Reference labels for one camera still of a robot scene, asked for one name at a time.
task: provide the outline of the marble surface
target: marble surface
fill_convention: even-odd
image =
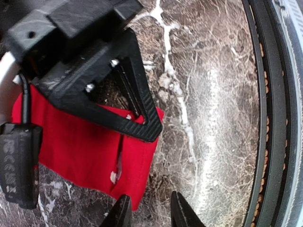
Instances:
[[[241,1],[141,3],[132,28],[166,117],[133,226],[169,227],[173,190],[207,227],[242,226],[257,156],[258,85]],[[43,166],[40,172],[38,209],[8,205],[0,194],[0,227],[97,227],[115,203]]]

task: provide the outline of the folded red cloth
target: folded red cloth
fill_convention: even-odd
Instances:
[[[104,108],[135,119],[131,111]],[[158,109],[158,114],[163,119],[163,111]],[[20,118],[21,97],[15,103],[13,121],[19,123]],[[143,123],[144,119],[135,121]],[[32,122],[44,129],[41,164],[80,187],[96,189],[116,199],[126,194],[132,198],[133,210],[138,209],[158,140],[145,143],[59,111],[34,87]]]

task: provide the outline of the red cloth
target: red cloth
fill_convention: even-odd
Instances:
[[[158,140],[145,143],[59,111],[33,87],[32,103],[32,122],[44,129],[40,163],[80,187],[96,189],[116,199],[126,194],[132,198],[133,210],[137,210]],[[130,111],[106,108],[134,119]],[[163,111],[158,109],[158,113],[163,119]],[[19,123],[20,118],[21,97],[15,103],[13,121]],[[114,184],[111,175],[118,172],[121,137],[122,175]]]

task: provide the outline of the screw hole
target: screw hole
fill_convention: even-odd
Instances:
[[[32,39],[32,38],[35,37],[35,35],[36,35],[35,32],[29,32],[27,36],[28,36],[29,39]]]

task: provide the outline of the metal screw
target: metal screw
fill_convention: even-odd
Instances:
[[[85,90],[87,91],[87,93],[90,93],[94,88],[95,88],[94,84],[87,84]]]
[[[120,61],[118,59],[113,59],[110,61],[110,65],[115,68],[118,64],[120,64]]]

